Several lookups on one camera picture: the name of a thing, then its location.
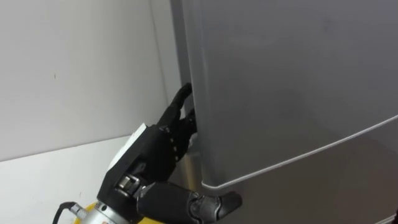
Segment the refrigerator door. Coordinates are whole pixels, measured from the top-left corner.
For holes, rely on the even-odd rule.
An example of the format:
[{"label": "refrigerator door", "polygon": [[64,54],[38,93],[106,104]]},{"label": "refrigerator door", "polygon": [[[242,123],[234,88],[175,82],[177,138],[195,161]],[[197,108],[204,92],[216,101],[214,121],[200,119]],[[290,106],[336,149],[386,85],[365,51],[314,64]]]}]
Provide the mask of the refrigerator door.
[{"label": "refrigerator door", "polygon": [[183,9],[206,187],[347,141],[361,156],[361,138],[396,156],[398,129],[381,128],[398,114],[398,1],[183,1]]}]

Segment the robotic arm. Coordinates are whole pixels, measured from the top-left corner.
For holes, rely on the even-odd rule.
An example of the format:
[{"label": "robotic arm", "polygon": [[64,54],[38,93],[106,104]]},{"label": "robotic arm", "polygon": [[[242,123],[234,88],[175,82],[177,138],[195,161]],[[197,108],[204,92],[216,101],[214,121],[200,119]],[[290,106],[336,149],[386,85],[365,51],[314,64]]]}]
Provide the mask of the robotic arm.
[{"label": "robotic arm", "polygon": [[191,93],[191,84],[183,86],[157,124],[143,124],[130,137],[105,175],[95,209],[87,212],[74,202],[63,203],[53,224],[64,208],[82,224],[138,223],[143,217],[170,224],[205,224],[239,208],[242,198],[235,192],[211,197],[167,182],[197,131],[194,110],[180,119]]}]

